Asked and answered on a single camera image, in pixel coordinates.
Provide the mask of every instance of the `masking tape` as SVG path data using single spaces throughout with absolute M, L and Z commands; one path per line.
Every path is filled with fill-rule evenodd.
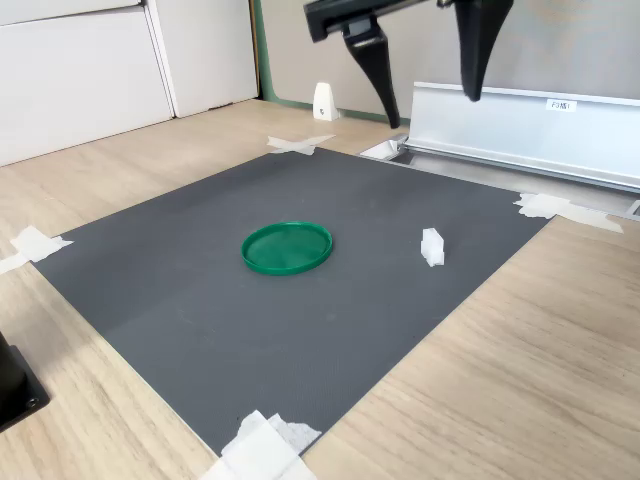
M 72 243 L 63 240 L 62 237 L 49 238 L 33 225 L 29 225 L 11 240 L 11 245 L 18 250 L 18 253 L 0 260 L 0 275 L 21 267 L 29 261 L 39 262 Z
M 527 217 L 551 218 L 560 215 L 568 220 L 591 225 L 592 227 L 610 230 L 616 233 L 624 233 L 622 227 L 609 220 L 605 212 L 573 205 L 566 198 L 553 197 L 551 195 L 533 195 L 521 193 L 520 200 L 513 202 L 522 208 L 519 213 Z
M 236 437 L 201 480 L 315 480 L 299 454 L 319 435 L 278 414 L 266 420 L 256 410 L 242 420 Z
M 335 135 L 325 135 L 324 137 L 311 137 L 300 142 L 289 142 L 288 140 L 282 140 L 280 138 L 268 137 L 269 141 L 267 145 L 276 147 L 271 153 L 286 153 L 286 152 L 298 152 L 304 155 L 313 155 L 316 145 L 335 137 Z

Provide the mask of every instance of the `gray mat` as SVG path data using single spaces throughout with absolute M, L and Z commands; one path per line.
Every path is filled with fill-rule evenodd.
M 518 198 L 323 149 L 269 154 L 72 230 L 36 267 L 220 453 L 254 409 L 326 432 L 547 223 Z M 291 277 L 249 270 L 244 238 L 287 220 L 324 225 L 333 254 Z M 428 227 L 444 266 L 420 255 Z

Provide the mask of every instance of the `black device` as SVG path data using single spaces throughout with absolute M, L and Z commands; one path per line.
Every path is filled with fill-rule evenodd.
M 304 6 L 314 42 L 341 31 L 347 49 L 367 75 L 384 106 L 391 128 L 400 126 L 393 92 L 389 45 L 377 17 L 427 0 L 316 0 Z M 460 38 L 462 89 L 480 100 L 491 51 L 513 0 L 437 0 L 455 4 Z
M 25 359 L 0 333 L 0 432 L 48 403 L 47 392 Z

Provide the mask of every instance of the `green lid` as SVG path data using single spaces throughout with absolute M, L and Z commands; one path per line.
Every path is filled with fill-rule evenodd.
M 324 262 L 332 246 L 331 234 L 320 225 L 274 223 L 247 237 L 242 244 L 242 258 L 259 273 L 294 275 Z

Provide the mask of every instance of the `wooden floor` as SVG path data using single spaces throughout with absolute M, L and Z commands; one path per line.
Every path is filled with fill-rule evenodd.
M 249 101 L 0 168 L 0 257 L 270 151 L 383 124 Z M 640 478 L 640 223 L 556 218 L 304 459 L 331 479 Z M 0 479 L 197 479 L 215 455 L 31 265 L 0 276 L 0 330 L 52 403 L 0 434 Z

